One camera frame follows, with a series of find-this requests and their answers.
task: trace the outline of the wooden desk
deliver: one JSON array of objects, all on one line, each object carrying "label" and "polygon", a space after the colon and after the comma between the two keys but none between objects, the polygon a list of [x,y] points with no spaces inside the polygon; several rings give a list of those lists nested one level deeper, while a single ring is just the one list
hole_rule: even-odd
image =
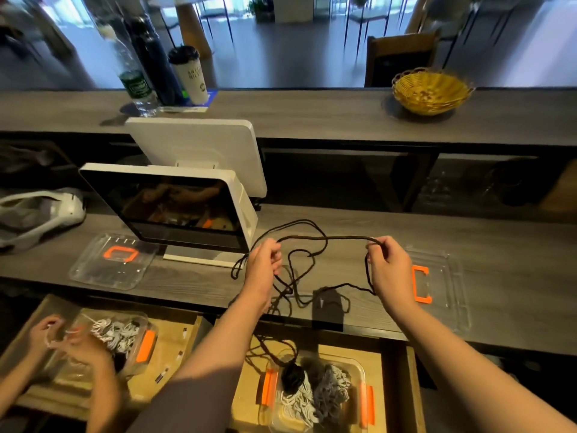
[{"label": "wooden desk", "polygon": [[[391,234],[403,245],[444,250],[458,258],[464,268],[472,321],[470,331],[463,335],[467,341],[577,355],[577,226],[279,205],[264,205],[258,216],[257,232],[310,218],[327,234]],[[126,292],[68,279],[68,270],[94,236],[121,231],[127,228],[116,216],[90,214],[80,227],[26,253],[0,256],[0,276],[219,309],[226,308],[241,289],[242,281],[233,281],[227,269],[160,257],[155,258],[140,284]],[[312,232],[302,226],[290,231]],[[285,250],[296,246],[285,244]],[[344,281],[365,286],[364,245],[331,242],[299,286],[301,294]],[[377,298],[346,287],[340,293],[350,300],[343,331],[404,338]],[[288,313],[285,301],[280,303],[280,310]],[[337,312],[323,316],[320,327],[330,326],[338,316]],[[299,324],[310,324],[312,308],[293,305],[292,318],[300,319]]]},{"label": "wooden desk", "polygon": [[[124,91],[0,92],[0,132],[124,134],[127,116],[119,109],[127,103]],[[382,144],[443,143],[496,151],[495,144],[506,144],[519,152],[523,145],[576,146],[575,115],[574,90],[475,91],[449,118],[422,119],[401,112],[389,89],[331,89],[219,91],[206,113],[178,116],[247,119],[257,138],[270,139],[271,145],[303,147],[310,140],[329,140],[333,143],[323,148],[342,148],[334,141],[349,146],[364,141],[379,149]]]}]

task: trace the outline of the monitor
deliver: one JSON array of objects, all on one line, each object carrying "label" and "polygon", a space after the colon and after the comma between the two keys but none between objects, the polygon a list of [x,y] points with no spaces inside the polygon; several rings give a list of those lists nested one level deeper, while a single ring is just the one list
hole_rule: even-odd
[{"label": "monitor", "polygon": [[234,170],[249,197],[267,195],[249,121],[140,117],[125,127],[153,165]]},{"label": "monitor", "polygon": [[81,176],[165,259],[232,267],[248,253],[257,216],[233,170],[87,163]]}]

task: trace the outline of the yellow basket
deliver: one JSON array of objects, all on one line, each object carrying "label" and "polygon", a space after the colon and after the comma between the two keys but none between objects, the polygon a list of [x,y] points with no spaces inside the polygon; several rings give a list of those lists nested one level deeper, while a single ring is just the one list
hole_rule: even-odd
[{"label": "yellow basket", "polygon": [[395,99],[419,115],[437,115],[455,109],[474,90],[454,76],[427,68],[401,72],[392,85]]}]

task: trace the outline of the drawer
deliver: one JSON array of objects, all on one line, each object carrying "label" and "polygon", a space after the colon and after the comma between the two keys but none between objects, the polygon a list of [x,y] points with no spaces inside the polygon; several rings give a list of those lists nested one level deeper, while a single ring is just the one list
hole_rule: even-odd
[{"label": "drawer", "polygon": [[[67,324],[71,324],[83,308],[146,313],[156,327],[157,337],[148,365],[142,373],[134,375],[126,383],[130,395],[127,405],[129,409],[135,410],[142,408],[158,393],[212,328],[202,316],[186,310],[90,296],[67,300],[47,295],[0,357],[0,376],[12,370],[25,355],[28,332],[32,326],[52,314],[61,315]],[[86,420],[92,383],[63,382],[58,368],[51,367],[52,355],[52,352],[47,354],[43,367],[33,378],[31,386],[18,398],[16,405]],[[156,383],[162,372],[164,375]]]},{"label": "drawer", "polygon": [[[414,350],[405,342],[328,331],[259,323],[255,334],[266,338],[275,356],[290,349],[352,359],[365,371],[374,395],[374,425],[369,433],[424,433],[421,393]],[[262,416],[262,392],[270,356],[253,336],[234,396],[230,429],[239,433],[268,431]]]}]

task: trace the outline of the plastic container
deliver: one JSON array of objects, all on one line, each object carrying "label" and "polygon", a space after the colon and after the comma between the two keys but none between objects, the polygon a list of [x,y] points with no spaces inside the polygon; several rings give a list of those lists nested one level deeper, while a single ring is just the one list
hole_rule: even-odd
[{"label": "plastic container", "polygon": [[[158,330],[154,324],[148,320],[144,313],[124,313],[117,311],[90,310],[84,309],[76,317],[70,328],[90,331],[93,321],[110,319],[122,323],[134,322],[139,325],[139,331],[134,339],[123,368],[118,371],[118,375],[124,379],[143,373],[150,362],[154,342]],[[78,363],[71,358],[64,358],[62,368],[58,372],[58,378],[64,382],[91,382],[92,372],[90,366]]]},{"label": "plastic container", "polygon": [[130,290],[140,282],[158,245],[104,232],[84,249],[68,276],[84,284]]},{"label": "plastic container", "polygon": [[[293,358],[292,350],[284,350],[279,359],[288,362]],[[323,367],[332,364],[343,370],[351,381],[348,389],[349,400],[341,405],[338,424],[322,422],[309,428],[303,421],[288,417],[285,414],[280,396],[283,391],[280,374],[282,368],[269,361],[265,375],[261,407],[258,411],[258,421],[267,425],[276,433],[312,432],[320,428],[327,433],[350,432],[363,433],[368,431],[368,425],[374,425],[374,399],[372,386],[366,385],[365,371],[361,364],[352,358],[331,356],[318,353],[299,353],[297,364],[305,370],[310,367]]]},{"label": "plastic container", "polygon": [[413,260],[415,301],[451,330],[466,333],[471,321],[459,261],[444,252],[407,252]]}]

